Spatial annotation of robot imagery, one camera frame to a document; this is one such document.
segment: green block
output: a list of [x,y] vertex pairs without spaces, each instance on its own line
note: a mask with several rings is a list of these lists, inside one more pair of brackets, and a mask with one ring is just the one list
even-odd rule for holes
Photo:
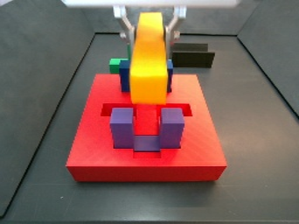
[[118,74],[118,64],[121,60],[126,59],[110,59],[108,62],[108,67],[109,67],[109,73],[110,74]]

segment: purple block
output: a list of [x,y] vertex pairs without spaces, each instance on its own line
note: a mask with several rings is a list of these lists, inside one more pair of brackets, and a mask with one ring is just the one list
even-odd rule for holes
[[113,108],[109,118],[114,149],[134,148],[133,109]]
[[180,108],[162,108],[158,133],[161,149],[181,148],[182,127],[182,110]]
[[134,136],[134,151],[158,152],[160,151],[158,136]]

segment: gray tabletop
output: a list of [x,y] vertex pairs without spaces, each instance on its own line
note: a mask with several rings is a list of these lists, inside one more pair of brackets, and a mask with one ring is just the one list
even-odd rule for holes
[[65,169],[94,74],[126,56],[97,35],[64,95],[5,221],[299,221],[299,125],[236,37],[186,36],[216,53],[197,74],[228,168],[219,181],[76,183]]

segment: gray wall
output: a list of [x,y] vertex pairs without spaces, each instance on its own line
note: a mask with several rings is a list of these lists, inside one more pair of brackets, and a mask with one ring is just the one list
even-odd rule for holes
[[[261,1],[263,0],[239,0],[237,7],[232,9],[188,9],[186,18],[181,25],[181,32],[237,35],[241,26],[247,22],[249,15]],[[140,11],[161,11],[165,24],[169,22],[173,14],[170,8],[128,8],[126,17],[133,25],[136,25]],[[94,32],[118,32],[120,27],[113,18],[112,8],[84,9],[82,12],[92,24]]]
[[0,216],[93,35],[81,11],[58,0],[0,7]]
[[297,9],[297,0],[264,0],[237,37],[299,115]]

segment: red base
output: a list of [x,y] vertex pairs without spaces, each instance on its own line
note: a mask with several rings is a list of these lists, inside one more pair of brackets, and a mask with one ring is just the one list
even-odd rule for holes
[[166,105],[184,114],[181,148],[161,152],[113,149],[109,114],[113,107],[132,107],[120,92],[118,77],[97,75],[69,152],[66,167],[77,181],[211,181],[227,161],[211,121],[196,75],[174,75]]

